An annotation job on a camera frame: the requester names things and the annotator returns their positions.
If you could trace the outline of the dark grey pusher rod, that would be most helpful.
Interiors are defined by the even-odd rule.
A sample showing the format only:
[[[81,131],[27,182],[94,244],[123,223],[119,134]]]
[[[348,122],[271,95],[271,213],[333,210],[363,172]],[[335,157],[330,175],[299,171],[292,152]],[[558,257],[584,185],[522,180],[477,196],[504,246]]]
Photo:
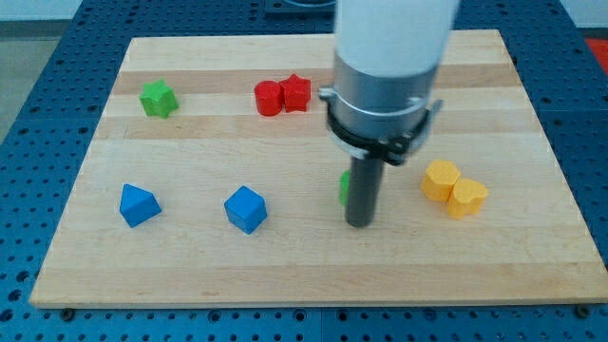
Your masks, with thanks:
[[[381,160],[351,157],[345,210],[345,219],[350,226],[365,228],[372,223],[383,170],[384,162]]]

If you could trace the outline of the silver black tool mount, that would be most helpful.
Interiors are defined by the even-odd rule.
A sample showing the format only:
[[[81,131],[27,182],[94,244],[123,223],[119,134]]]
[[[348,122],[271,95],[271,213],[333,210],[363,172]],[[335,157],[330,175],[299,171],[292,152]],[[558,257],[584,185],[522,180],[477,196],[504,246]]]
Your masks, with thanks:
[[[399,166],[424,144],[442,106],[430,101],[436,63],[411,75],[377,76],[335,54],[333,84],[319,89],[334,143],[358,160]]]

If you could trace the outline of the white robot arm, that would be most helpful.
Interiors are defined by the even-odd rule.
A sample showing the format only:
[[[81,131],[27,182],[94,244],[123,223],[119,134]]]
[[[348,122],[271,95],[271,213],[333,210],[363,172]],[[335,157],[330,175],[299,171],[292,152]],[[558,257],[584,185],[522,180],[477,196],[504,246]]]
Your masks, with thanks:
[[[343,0],[334,8],[333,82],[319,90],[332,140],[351,157],[345,220],[369,226],[385,165],[425,143],[442,107],[432,87],[459,0]]]

